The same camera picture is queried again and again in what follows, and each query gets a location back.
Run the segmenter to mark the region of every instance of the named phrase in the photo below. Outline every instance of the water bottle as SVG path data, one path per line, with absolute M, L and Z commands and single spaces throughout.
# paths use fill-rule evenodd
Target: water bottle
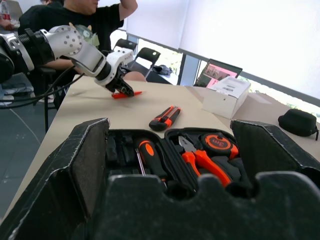
M 1 1 L 1 13 L 2 13 L 3 19 L 11 20 L 10 13 L 9 13 L 9 7 L 8 7 L 6 0 Z

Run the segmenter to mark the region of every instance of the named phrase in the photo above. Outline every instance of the gray floor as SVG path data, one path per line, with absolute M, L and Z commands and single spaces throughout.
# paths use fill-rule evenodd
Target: gray floor
M 45 137 L 43 103 L 13 111 L 42 142 Z M 49 124 L 56 113 L 49 110 Z M 0 110 L 0 222 L 40 146 L 26 125 L 12 111 Z

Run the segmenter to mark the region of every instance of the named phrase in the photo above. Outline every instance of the orange tape measure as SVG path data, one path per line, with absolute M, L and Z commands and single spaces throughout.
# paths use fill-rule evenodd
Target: orange tape measure
M 231 160 L 239 155 L 237 146 L 234 145 L 221 132 L 203 135 L 201 138 L 201 143 L 206 153 L 210 157 L 227 156 Z

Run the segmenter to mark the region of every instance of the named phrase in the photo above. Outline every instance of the laptop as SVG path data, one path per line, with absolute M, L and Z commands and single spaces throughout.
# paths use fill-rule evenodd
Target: laptop
M 19 2 L 15 0 L 6 0 L 6 4 L 9 8 L 11 22 L 15 28 L 20 27 L 19 18 L 22 16 L 23 12 L 21 10 Z
M 195 81 L 195 87 L 209 88 L 226 77 L 237 78 L 242 72 L 242 68 L 230 64 L 210 59 L 202 73 Z

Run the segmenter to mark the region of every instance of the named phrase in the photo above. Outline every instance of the orange box cutter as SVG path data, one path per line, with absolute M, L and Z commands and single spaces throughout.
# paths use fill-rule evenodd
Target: orange box cutter
M 166 109 L 163 113 L 161 113 L 159 116 L 156 116 L 149 123 L 149 127 L 156 132 L 164 131 L 167 128 L 170 128 L 172 124 L 174 124 L 180 112 L 180 107 L 171 106 L 168 109 Z

